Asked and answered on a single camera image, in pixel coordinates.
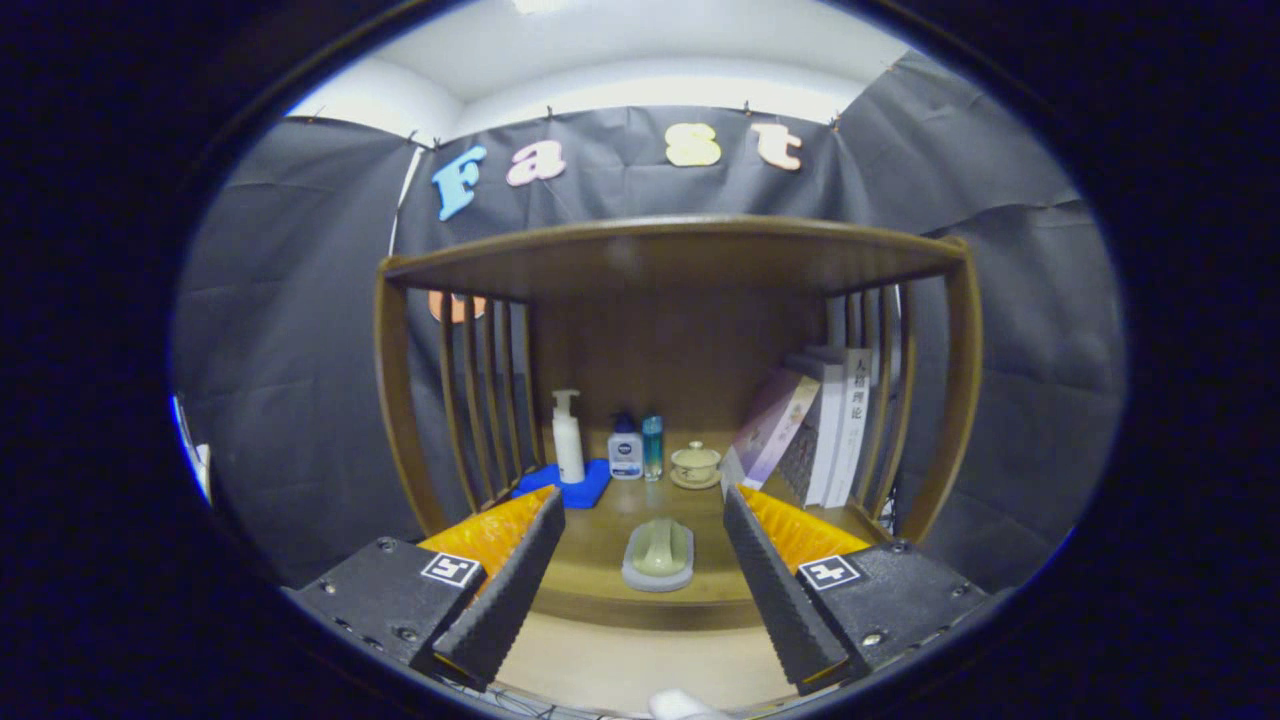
ceiling light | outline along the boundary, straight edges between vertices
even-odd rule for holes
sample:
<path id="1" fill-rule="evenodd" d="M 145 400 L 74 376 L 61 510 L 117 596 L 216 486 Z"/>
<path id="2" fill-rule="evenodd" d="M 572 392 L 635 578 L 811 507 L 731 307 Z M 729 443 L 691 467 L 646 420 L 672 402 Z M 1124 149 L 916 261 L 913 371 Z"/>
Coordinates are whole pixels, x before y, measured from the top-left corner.
<path id="1" fill-rule="evenodd" d="M 568 0 L 511 0 L 521 15 L 550 13 L 568 5 Z"/>

green soap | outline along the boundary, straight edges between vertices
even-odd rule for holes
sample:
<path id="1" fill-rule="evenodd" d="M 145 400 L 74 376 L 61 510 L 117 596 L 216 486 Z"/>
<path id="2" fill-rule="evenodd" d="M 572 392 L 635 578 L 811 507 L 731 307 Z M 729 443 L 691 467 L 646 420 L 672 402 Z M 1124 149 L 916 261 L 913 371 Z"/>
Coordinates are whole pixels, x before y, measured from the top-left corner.
<path id="1" fill-rule="evenodd" d="M 653 578 L 675 575 L 689 565 L 685 528 L 671 518 L 654 518 L 640 527 L 631 566 Z"/>

blue sponge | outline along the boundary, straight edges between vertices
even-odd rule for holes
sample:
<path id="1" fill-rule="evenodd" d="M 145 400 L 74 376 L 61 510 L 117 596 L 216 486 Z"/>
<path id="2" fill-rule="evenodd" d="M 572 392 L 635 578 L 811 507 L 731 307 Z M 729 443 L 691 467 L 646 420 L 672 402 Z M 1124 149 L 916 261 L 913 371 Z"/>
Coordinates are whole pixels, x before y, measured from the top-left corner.
<path id="1" fill-rule="evenodd" d="M 609 461 L 598 457 L 588 462 L 585 470 L 586 473 L 581 483 L 564 484 L 559 482 L 559 465 L 548 465 L 541 470 L 534 470 L 520 478 L 516 489 L 511 492 L 511 497 L 520 497 L 547 486 L 556 486 L 561 488 L 561 493 L 564 496 L 564 507 L 577 510 L 595 507 L 595 503 L 600 501 L 600 496 L 604 495 L 604 487 L 609 484 Z"/>

purple book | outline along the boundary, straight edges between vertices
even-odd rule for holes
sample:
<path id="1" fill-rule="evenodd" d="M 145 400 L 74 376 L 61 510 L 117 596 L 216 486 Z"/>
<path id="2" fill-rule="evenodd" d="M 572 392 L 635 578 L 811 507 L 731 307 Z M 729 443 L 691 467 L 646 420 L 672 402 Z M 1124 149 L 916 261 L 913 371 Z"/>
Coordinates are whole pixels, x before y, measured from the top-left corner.
<path id="1" fill-rule="evenodd" d="M 820 383 L 794 370 L 777 368 L 760 386 L 748 420 L 724 455 L 724 489 L 746 483 L 759 489 L 769 479 L 782 454 L 800 429 Z"/>

blue cap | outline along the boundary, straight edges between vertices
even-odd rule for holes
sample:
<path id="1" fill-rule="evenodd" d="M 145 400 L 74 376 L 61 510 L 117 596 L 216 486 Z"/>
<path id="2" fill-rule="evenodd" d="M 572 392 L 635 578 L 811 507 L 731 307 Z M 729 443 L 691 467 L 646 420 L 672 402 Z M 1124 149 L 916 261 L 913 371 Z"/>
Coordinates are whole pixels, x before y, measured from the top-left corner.
<path id="1" fill-rule="evenodd" d="M 613 432 L 616 433 L 634 433 L 636 432 L 636 421 L 631 419 L 631 415 L 626 413 L 614 413 L 613 416 Z"/>

